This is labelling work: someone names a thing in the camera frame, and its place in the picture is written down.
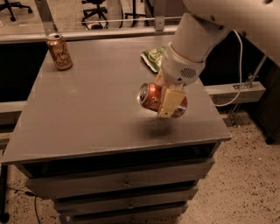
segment can lid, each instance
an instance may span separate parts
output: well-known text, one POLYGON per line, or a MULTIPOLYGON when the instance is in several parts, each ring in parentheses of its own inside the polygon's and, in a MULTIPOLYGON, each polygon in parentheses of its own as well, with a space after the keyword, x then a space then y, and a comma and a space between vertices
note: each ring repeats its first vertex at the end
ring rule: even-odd
POLYGON ((47 36, 47 39, 50 40, 57 40, 57 39, 61 39, 62 35, 59 33, 52 33, 49 36, 47 36))
POLYGON ((146 101, 147 96, 149 94, 149 85, 147 83, 144 83, 138 92, 137 100, 140 104, 146 101))

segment drawer handle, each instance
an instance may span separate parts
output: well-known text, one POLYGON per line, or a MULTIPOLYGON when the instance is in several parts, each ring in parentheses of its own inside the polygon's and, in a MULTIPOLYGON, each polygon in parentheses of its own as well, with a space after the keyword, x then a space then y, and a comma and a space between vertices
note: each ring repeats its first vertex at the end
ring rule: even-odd
POLYGON ((130 188, 132 186, 132 184, 128 180, 126 180, 122 186, 123 186, 123 188, 130 188))
POLYGON ((134 208, 133 205, 131 205, 131 204, 128 205, 128 209, 129 209, 129 210, 131 210, 131 209, 133 209, 133 208, 134 208))

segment power cord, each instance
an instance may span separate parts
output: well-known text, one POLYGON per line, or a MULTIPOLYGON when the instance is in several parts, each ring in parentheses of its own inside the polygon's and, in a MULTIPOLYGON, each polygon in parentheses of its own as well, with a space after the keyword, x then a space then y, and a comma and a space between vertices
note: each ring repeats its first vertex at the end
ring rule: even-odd
POLYGON ((243 43, 242 43, 242 40, 241 40, 241 38, 240 38, 238 32, 237 32, 236 30, 233 30, 233 32, 235 33, 235 35, 236 35, 236 37, 238 38, 239 43, 240 43, 239 89, 238 89, 238 93, 236 94, 236 96, 235 96, 235 98, 234 98, 233 100, 231 100, 231 101, 229 101, 229 102, 227 102, 227 103, 224 103, 224 104, 215 104, 216 107, 225 107, 225 106, 231 104, 232 102, 234 102, 234 101, 238 98, 238 96, 239 96, 239 94, 240 94, 240 92, 241 92, 241 90, 242 90, 242 55, 243 55, 243 43))
POLYGON ((7 189, 15 191, 15 193, 21 192, 21 193, 24 193, 25 195, 27 195, 29 197, 34 197, 34 208, 35 208, 35 214, 36 214, 37 222, 38 222, 38 224, 41 224, 41 221, 40 221, 39 216, 38 216, 37 203, 36 203, 38 196, 33 192, 24 191, 24 190, 20 190, 20 189, 15 189, 15 188, 8 187, 8 186, 7 186, 7 189))

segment black chair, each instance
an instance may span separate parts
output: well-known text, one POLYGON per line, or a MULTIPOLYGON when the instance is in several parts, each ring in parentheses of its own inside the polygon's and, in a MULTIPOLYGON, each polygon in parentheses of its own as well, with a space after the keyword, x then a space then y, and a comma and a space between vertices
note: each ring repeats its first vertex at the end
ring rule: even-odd
POLYGON ((32 8, 28 5, 23 5, 20 2, 10 3, 9 0, 4 0, 4 3, 0 4, 0 11, 2 11, 4 9, 8 9, 10 12, 10 20, 12 22, 16 21, 16 16, 15 16, 14 12, 12 11, 11 7, 17 7, 19 9, 27 8, 28 13, 33 13, 32 8))
POLYGON ((85 21, 87 18, 92 17, 95 14, 98 14, 99 18, 103 18, 106 21, 106 27, 108 25, 107 18, 105 17, 104 13, 107 13, 107 9, 105 7, 101 7, 100 5, 105 2, 105 0, 84 0, 81 1, 82 4, 95 4, 96 8, 84 10, 84 18, 81 20, 83 25, 86 25, 85 21))

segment brown can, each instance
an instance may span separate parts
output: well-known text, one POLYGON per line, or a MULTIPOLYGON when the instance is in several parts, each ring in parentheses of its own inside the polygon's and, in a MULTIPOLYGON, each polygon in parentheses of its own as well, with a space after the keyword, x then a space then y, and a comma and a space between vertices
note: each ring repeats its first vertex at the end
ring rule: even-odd
MULTIPOLYGON (((144 83, 138 93, 138 101, 142 107, 155 112, 158 112, 161 105, 161 90, 162 87, 154 83, 144 83)), ((182 116, 186 111, 187 99, 183 99, 178 108, 174 111, 171 117, 177 118, 182 116)))
POLYGON ((61 34, 52 33, 46 38, 46 43, 58 70, 67 70, 72 67, 73 62, 67 48, 67 42, 61 34))

